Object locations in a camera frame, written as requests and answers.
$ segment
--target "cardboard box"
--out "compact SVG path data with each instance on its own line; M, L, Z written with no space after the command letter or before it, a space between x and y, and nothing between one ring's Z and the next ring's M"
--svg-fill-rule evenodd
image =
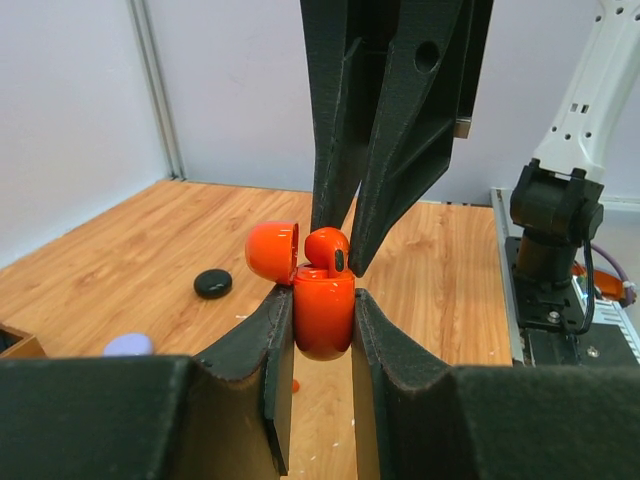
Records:
M0 324L0 359L46 356L35 335Z

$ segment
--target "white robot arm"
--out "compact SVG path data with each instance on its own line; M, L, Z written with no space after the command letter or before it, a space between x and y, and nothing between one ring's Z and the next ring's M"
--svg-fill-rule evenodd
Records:
M601 182L607 146L640 72L640 0L599 0L594 27L553 123L540 168Z

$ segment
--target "screw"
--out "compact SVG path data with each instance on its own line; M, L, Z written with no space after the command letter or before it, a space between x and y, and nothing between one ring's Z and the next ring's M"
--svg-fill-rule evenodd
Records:
M589 355L591 358L598 358L600 356L600 352L596 347L591 345L589 348L587 348L587 355Z
M551 323L560 323L560 314L553 310L549 312L549 315L547 315L547 320Z

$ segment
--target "earbud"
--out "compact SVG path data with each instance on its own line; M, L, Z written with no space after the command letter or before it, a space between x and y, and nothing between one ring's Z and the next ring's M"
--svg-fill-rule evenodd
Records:
M314 267L326 269L329 278L336 278L347 269L349 240L337 228L320 228L305 240L304 254Z

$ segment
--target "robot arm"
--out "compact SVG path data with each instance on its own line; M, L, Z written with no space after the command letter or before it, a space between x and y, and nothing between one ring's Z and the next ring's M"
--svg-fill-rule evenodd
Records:
M640 71L640 0L600 0L600 7L558 114L511 197L511 218L524 228L514 265L524 328L554 313L566 330L584 334L593 318L590 241L604 215L598 203L604 158ZM572 266L582 246L588 273L584 314L571 309L577 303Z
M611 133L640 72L640 0L599 0L593 30L551 128L540 168L600 182Z

